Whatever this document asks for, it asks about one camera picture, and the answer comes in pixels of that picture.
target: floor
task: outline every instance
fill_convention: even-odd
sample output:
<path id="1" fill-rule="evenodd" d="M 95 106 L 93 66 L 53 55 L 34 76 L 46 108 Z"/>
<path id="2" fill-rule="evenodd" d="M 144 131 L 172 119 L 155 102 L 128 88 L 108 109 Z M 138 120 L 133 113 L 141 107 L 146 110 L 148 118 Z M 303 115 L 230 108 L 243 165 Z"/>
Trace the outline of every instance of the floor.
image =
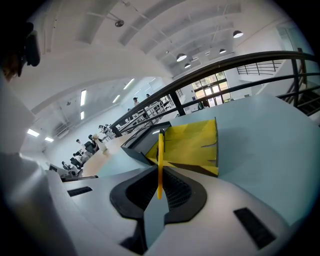
<path id="1" fill-rule="evenodd" d="M 98 150 L 83 166 L 82 177 L 94 176 L 106 165 L 108 161 L 112 159 L 118 151 L 122 150 L 121 145 L 125 143 L 131 137 L 130 134 L 114 138 L 105 142 L 107 150 L 101 152 Z"/>

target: air conditioner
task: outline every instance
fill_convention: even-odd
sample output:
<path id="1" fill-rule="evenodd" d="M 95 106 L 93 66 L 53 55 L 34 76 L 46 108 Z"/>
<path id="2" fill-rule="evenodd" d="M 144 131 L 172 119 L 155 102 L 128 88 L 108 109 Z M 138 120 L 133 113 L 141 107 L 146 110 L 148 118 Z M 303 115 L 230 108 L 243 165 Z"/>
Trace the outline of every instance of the air conditioner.
<path id="1" fill-rule="evenodd" d="M 69 127 L 64 123 L 59 123 L 56 125 L 56 129 L 54 129 L 55 136 L 59 139 L 62 139 L 69 133 Z"/>
<path id="2" fill-rule="evenodd" d="M 67 134 L 69 133 L 69 129 L 65 129 L 64 131 L 58 133 L 56 136 L 59 138 L 59 139 L 62 139 L 64 136 L 66 136 Z"/>

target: ceiling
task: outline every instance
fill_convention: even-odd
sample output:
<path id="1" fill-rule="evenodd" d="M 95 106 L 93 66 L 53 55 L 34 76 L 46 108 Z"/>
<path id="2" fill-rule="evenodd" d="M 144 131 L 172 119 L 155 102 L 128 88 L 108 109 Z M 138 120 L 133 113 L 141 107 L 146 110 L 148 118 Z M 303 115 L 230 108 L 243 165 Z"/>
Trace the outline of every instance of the ceiling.
<path id="1" fill-rule="evenodd" d="M 30 18 L 41 62 L 26 66 L 12 87 L 35 113 L 33 128 L 54 137 L 83 123 L 82 90 L 88 120 L 113 106 L 117 95 L 125 97 L 131 78 L 181 77 L 227 57 L 281 15 L 267 0 L 48 0 Z M 244 35 L 235 40 L 235 30 Z M 180 53 L 187 58 L 177 62 Z M 32 140 L 25 147 L 34 148 Z"/>
<path id="2" fill-rule="evenodd" d="M 39 136 L 42 138 L 27 136 L 22 150 L 45 150 L 50 145 L 50 143 L 44 141 L 45 137 L 48 136 L 54 140 L 59 140 L 60 135 L 65 131 L 72 131 L 84 122 L 88 122 L 108 109 L 118 106 L 126 95 L 133 96 L 136 87 L 146 86 L 146 80 L 151 81 L 153 78 L 135 78 L 126 90 L 124 90 L 124 87 L 130 81 L 129 79 L 97 83 L 86 89 L 85 104 L 83 106 L 80 106 L 81 90 L 61 97 L 35 115 L 36 119 L 31 129 L 40 133 Z M 121 95 L 121 97 L 113 103 L 117 95 Z M 82 111 L 85 114 L 83 120 L 80 117 Z"/>
<path id="3" fill-rule="evenodd" d="M 248 2 L 252 1 L 51 0 L 34 23 L 42 54 L 90 45 L 132 48 L 161 62 L 174 77 L 198 53 L 210 51 L 212 60 L 221 48 L 233 51 L 234 20 Z M 122 27 L 115 26 L 119 19 Z M 177 62 L 179 53 L 188 58 Z M 193 62 L 191 67 L 200 64 Z"/>

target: gray surface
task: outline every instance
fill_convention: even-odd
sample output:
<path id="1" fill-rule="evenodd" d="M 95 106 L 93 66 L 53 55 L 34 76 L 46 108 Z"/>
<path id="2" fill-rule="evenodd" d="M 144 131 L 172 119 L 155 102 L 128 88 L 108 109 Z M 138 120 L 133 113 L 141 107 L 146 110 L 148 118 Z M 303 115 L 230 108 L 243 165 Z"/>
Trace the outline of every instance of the gray surface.
<path id="1" fill-rule="evenodd" d="M 52 203 L 45 171 L 35 161 L 18 153 L 0 152 L 0 163 L 3 201 L 29 238 L 36 242 L 39 250 L 52 256 L 77 255 L 67 228 Z M 56 172 L 48 172 L 55 175 L 62 184 Z"/>
<path id="2" fill-rule="evenodd" d="M 267 203 L 291 225 L 318 195 L 320 129 L 276 97 L 256 95 L 171 120 L 172 126 L 214 119 L 219 179 Z"/>
<path id="3" fill-rule="evenodd" d="M 165 214 L 169 212 L 166 193 L 162 189 L 162 198 L 158 199 L 156 191 L 144 211 L 144 231 L 145 240 L 148 248 L 157 240 L 165 226 Z"/>
<path id="4" fill-rule="evenodd" d="M 92 189 L 90 192 L 71 197 L 71 200 L 87 221 L 119 244 L 126 238 L 133 236 L 137 221 L 120 216 L 110 202 L 110 192 L 117 184 L 138 175 L 145 169 L 105 178 L 64 182 L 63 185 L 66 191 L 86 186 Z"/>
<path id="5" fill-rule="evenodd" d="M 166 225 L 145 255 L 255 255 L 258 248 L 233 212 L 245 207 L 276 237 L 287 235 L 289 227 L 280 215 L 245 190 L 218 178 L 172 169 L 200 182 L 207 202 L 192 220 Z M 273 242 L 260 252 L 272 246 Z"/>
<path id="6" fill-rule="evenodd" d="M 60 219 L 67 230 L 68 235 L 71 238 L 72 244 L 76 249 L 78 256 L 91 256 L 91 255 L 133 255 L 132 252 L 118 245 L 113 238 L 114 230 L 102 230 L 100 225 L 96 225 L 96 222 L 92 222 L 91 218 L 87 218 L 86 212 L 83 212 L 81 208 L 72 200 L 65 188 L 66 183 L 62 183 L 59 175 L 55 172 L 49 172 L 47 174 L 49 188 L 52 196 L 52 202 L 55 206 Z M 85 185 L 89 181 L 97 181 L 98 179 L 87 179 L 81 181 L 72 181 L 72 183 L 82 182 Z"/>

